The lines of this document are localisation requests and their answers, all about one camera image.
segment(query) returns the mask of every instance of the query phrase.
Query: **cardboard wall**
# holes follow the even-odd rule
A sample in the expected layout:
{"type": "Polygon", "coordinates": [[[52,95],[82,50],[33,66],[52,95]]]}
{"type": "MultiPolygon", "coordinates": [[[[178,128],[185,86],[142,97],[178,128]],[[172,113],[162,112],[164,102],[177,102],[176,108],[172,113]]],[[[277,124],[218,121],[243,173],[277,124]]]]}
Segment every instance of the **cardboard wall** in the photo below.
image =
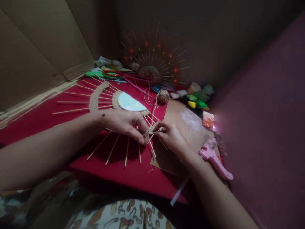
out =
{"type": "Polygon", "coordinates": [[[123,31],[133,40],[131,30],[142,36],[143,24],[147,33],[151,30],[155,35],[160,21],[159,36],[167,28],[165,39],[169,40],[171,50],[180,42],[182,45],[175,53],[186,50],[181,60],[187,58],[183,66],[190,68],[183,71],[187,75],[184,79],[217,88],[253,55],[262,37],[299,2],[116,0],[115,15],[125,44],[128,41],[123,31]]]}
{"type": "Polygon", "coordinates": [[[97,1],[70,5],[65,0],[0,2],[0,109],[73,79],[100,55],[119,57],[112,11],[99,17],[97,1]]]}

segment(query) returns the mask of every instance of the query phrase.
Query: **woman's left hand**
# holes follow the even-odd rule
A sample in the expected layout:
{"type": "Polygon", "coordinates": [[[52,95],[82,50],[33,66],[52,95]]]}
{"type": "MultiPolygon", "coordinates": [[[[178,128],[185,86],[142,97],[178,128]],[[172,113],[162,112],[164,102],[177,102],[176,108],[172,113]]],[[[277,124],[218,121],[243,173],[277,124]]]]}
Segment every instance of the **woman's left hand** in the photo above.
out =
{"type": "Polygon", "coordinates": [[[103,128],[130,136],[142,145],[148,144],[149,127],[140,112],[111,109],[100,110],[99,113],[103,128]],[[134,126],[139,126],[141,132],[137,131],[134,126]]]}

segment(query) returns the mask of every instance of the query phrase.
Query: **white powder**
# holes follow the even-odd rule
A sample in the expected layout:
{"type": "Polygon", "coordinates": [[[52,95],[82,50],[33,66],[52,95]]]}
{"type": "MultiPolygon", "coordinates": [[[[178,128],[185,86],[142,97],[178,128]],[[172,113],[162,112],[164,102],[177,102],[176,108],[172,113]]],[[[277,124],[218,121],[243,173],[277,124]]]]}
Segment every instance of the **white powder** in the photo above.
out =
{"type": "Polygon", "coordinates": [[[201,119],[190,110],[185,110],[180,113],[184,122],[193,130],[203,129],[201,119]]]}

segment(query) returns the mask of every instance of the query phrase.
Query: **red table cover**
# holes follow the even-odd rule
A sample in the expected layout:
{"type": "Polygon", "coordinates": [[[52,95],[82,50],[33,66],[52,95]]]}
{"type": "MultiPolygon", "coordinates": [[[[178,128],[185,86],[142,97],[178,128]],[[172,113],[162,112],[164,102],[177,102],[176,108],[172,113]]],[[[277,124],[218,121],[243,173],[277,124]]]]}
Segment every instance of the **red table cover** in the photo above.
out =
{"type": "MultiPolygon", "coordinates": [[[[98,82],[94,79],[85,79],[85,81],[98,85],[98,82]]],[[[94,86],[86,84],[82,81],[78,82],[78,84],[95,89],[94,86]]],[[[128,93],[152,112],[153,106],[149,106],[145,103],[143,93],[139,92],[129,84],[117,84],[112,82],[112,85],[128,93]]],[[[138,86],[142,89],[147,88],[147,86],[138,86]]],[[[66,92],[90,95],[93,91],[73,86],[66,90],[66,92]]],[[[150,94],[153,97],[156,96],[155,93],[151,92],[150,94]]],[[[53,115],[52,113],[54,112],[88,107],[88,104],[60,105],[57,103],[57,101],[89,101],[89,97],[70,95],[62,92],[52,99],[47,100],[20,119],[16,120],[5,129],[0,130],[0,143],[4,145],[11,144],[15,141],[44,131],[48,128],[52,128],[55,125],[70,121],[89,112],[88,110],[80,111],[78,113],[53,115]]],[[[151,97],[150,103],[154,103],[154,99],[151,97]]],[[[158,119],[162,120],[164,118],[166,107],[167,104],[161,105],[155,110],[154,114],[158,119]]],[[[87,157],[105,137],[106,133],[106,131],[103,131],[98,138],[93,139],[89,144],[81,149],[80,152],[77,153],[77,156],[74,158],[74,160],[71,162],[70,166],[75,169],[97,175],[108,181],[130,187],[132,189],[155,194],[168,199],[173,198],[177,189],[182,184],[183,179],[168,172],[162,171],[154,166],[151,166],[150,161],[152,157],[148,147],[141,147],[142,164],[140,165],[138,144],[133,139],[130,139],[129,142],[128,160],[127,166],[125,168],[124,163],[127,150],[127,137],[122,135],[118,139],[108,165],[105,166],[105,162],[117,137],[117,134],[115,133],[111,133],[107,140],[103,142],[103,144],[98,148],[94,155],[87,161],[87,157]]],[[[190,200],[196,202],[198,200],[198,196],[195,194],[193,185],[188,184],[178,198],[178,201],[189,203],[190,200]]]]}

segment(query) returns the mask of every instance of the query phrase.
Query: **forearm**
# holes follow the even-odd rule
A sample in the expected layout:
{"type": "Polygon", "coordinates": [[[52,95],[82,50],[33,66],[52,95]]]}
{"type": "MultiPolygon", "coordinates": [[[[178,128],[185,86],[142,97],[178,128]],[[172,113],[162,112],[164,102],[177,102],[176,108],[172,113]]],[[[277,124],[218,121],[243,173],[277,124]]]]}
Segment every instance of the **forearm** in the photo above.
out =
{"type": "Polygon", "coordinates": [[[258,228],[208,162],[192,154],[185,159],[185,164],[215,228],[258,228]]]}
{"type": "Polygon", "coordinates": [[[101,130],[92,112],[0,150],[0,190],[28,188],[58,169],[101,130]]]}

